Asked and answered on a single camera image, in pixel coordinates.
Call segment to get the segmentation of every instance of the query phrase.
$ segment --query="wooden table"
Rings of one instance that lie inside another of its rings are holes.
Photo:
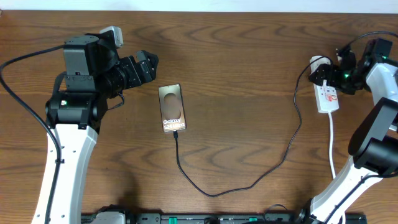
[[[303,78],[298,105],[303,126],[286,163],[253,189],[208,198],[175,163],[171,134],[162,132],[157,88],[182,85],[188,129],[180,133],[182,166],[206,192],[252,184],[276,165],[299,121],[292,103],[296,79],[313,55],[371,30],[398,32],[396,15],[45,12],[5,11],[0,18],[0,61],[60,45],[74,35],[115,25],[125,57],[147,50],[160,58],[154,82],[125,91],[126,104],[107,112],[91,156],[83,212],[124,205],[135,212],[253,213],[281,203],[300,208],[331,181],[328,118],[318,114],[312,84]],[[365,40],[354,44],[358,58]],[[398,58],[398,42],[392,58]],[[10,87],[45,117],[59,50],[5,69]],[[339,95],[335,166],[348,158],[348,142],[373,107],[370,93]],[[0,223],[30,223],[44,173],[47,138],[28,112],[0,89]],[[369,223],[398,219],[397,180],[371,187],[350,208]]]

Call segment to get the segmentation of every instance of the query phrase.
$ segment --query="wood grain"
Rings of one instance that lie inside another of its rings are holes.
[[[300,208],[331,181],[328,118],[318,114],[313,87],[303,78],[298,105],[303,126],[286,163],[255,188],[207,198],[181,175],[172,135],[160,123],[157,87],[182,85],[188,129],[180,133],[182,165],[211,194],[250,185],[277,164],[298,125],[292,104],[297,76],[313,55],[334,50],[371,30],[398,32],[396,15],[5,11],[0,61],[116,25],[120,56],[145,49],[160,58],[157,79],[125,91],[126,104],[106,114],[93,151],[83,211],[111,203],[165,213],[262,212],[274,203]],[[364,43],[355,44],[358,55]],[[398,58],[393,49],[391,57]],[[5,69],[5,80],[42,117],[62,51]],[[369,93],[340,95],[335,120],[335,166],[348,157],[349,139],[372,108]],[[44,173],[45,131],[0,89],[0,223],[30,223]],[[369,223],[398,219],[397,180],[383,180],[349,209]]]

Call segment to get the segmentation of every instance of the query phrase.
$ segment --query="white cable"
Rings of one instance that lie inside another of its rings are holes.
[[[331,176],[333,178],[336,178],[336,172],[335,172],[335,165],[333,163],[333,118],[331,117],[331,112],[328,112],[329,115],[329,127],[330,127],[330,141],[329,141],[329,163],[330,163],[330,170],[331,170]],[[346,224],[346,215],[345,213],[342,214],[341,216],[341,224]]]

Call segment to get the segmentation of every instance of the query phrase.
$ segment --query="white wall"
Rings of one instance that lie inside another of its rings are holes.
[[[0,0],[0,9],[398,13],[398,0]]]

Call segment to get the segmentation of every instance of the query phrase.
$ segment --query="white power strip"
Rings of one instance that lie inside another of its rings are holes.
[[[312,57],[310,62],[313,62],[319,57],[321,56]],[[315,63],[311,64],[311,73],[313,73],[319,65],[324,63],[330,64],[329,59],[321,58],[320,60],[317,60]],[[313,88],[315,90],[315,98],[317,100],[319,113],[331,113],[339,108],[336,89],[334,87],[327,86],[326,80],[323,81],[322,86],[314,84]]]

